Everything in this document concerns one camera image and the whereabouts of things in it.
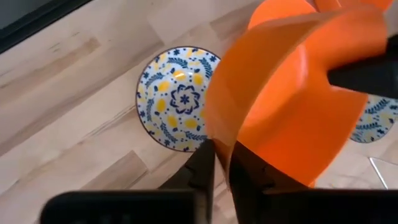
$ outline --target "orange plastic container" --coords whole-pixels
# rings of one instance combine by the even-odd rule
[[[329,69],[382,54],[371,6],[263,22],[227,51],[208,87],[206,131],[229,177],[234,144],[305,185],[348,139],[367,96],[329,85]]]

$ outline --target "blue and yellow floral pattern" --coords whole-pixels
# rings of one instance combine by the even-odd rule
[[[176,47],[146,66],[137,87],[137,110],[157,142],[193,152],[206,139],[205,93],[218,62],[220,58],[205,49]]]
[[[361,143],[374,142],[387,134],[398,114],[398,100],[369,95],[366,108],[351,140]]]

